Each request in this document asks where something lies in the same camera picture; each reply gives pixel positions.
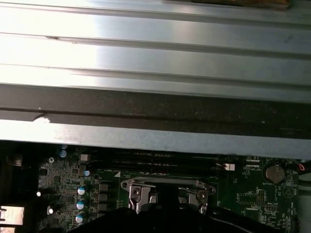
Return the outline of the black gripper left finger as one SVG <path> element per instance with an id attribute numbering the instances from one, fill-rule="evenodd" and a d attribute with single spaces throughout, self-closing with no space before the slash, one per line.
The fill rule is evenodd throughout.
<path id="1" fill-rule="evenodd" d="M 73 233 L 166 233 L 168 231 L 168 186 L 159 185 L 156 188 L 157 203 L 148 210 L 136 211 L 129 208 L 119 208 L 85 223 Z"/>

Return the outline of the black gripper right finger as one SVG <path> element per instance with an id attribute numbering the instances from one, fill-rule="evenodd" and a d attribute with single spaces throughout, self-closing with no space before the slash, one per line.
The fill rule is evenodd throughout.
<path id="1" fill-rule="evenodd" d="M 199 206 L 182 205 L 179 190 L 193 194 Z M 168 232 L 170 233 L 272 233 L 274 229 L 250 218 L 220 207 L 209 207 L 213 187 L 188 189 L 168 185 Z"/>

